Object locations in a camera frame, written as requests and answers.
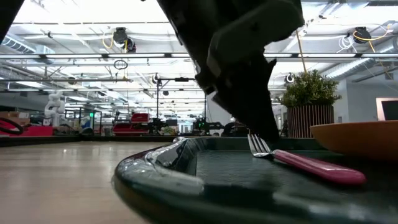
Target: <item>white robot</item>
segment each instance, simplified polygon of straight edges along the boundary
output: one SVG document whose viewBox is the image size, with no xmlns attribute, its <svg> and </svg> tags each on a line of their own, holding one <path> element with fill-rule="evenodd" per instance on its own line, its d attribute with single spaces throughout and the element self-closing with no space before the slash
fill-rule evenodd
<svg viewBox="0 0 398 224">
<path fill-rule="evenodd" d="M 60 116 L 65 112 L 65 102 L 61 101 L 62 91 L 54 91 L 49 94 L 49 102 L 44 108 L 45 119 L 43 121 L 44 126 L 60 125 Z"/>
</svg>

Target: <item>pink fork handle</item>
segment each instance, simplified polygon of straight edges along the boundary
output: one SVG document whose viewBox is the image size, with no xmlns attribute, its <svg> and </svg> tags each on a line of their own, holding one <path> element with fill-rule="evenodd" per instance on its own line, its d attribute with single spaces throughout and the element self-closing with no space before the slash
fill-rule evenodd
<svg viewBox="0 0 398 224">
<path fill-rule="evenodd" d="M 332 182 L 346 185 L 359 185 L 366 182 L 365 175 L 357 170 L 299 156 L 282 150 L 274 150 L 272 154 L 274 158 L 282 162 Z"/>
</svg>

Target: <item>dark green plate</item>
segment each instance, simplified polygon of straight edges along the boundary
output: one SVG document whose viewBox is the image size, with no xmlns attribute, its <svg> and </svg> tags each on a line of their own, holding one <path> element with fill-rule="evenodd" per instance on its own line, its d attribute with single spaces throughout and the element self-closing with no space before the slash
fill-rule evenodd
<svg viewBox="0 0 398 224">
<path fill-rule="evenodd" d="M 398 223 L 395 164 L 335 154 L 312 139 L 271 148 L 360 170 L 368 182 L 340 186 L 254 158 L 246 138 L 191 138 L 126 158 L 114 188 L 156 223 Z"/>
</svg>

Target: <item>wooden planter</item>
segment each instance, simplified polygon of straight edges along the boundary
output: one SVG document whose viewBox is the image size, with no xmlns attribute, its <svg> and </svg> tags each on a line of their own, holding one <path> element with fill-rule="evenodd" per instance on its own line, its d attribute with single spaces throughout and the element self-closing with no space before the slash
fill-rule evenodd
<svg viewBox="0 0 398 224">
<path fill-rule="evenodd" d="M 333 106 L 310 105 L 287 108 L 289 138 L 313 138 L 310 126 L 334 123 Z"/>
</svg>

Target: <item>orange bowl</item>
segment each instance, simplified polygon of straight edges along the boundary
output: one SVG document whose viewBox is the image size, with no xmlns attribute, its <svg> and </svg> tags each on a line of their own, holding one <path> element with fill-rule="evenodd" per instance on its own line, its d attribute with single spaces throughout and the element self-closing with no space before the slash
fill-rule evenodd
<svg viewBox="0 0 398 224">
<path fill-rule="evenodd" d="M 398 161 L 398 121 L 324 124 L 310 129 L 313 137 L 333 152 Z"/>
</svg>

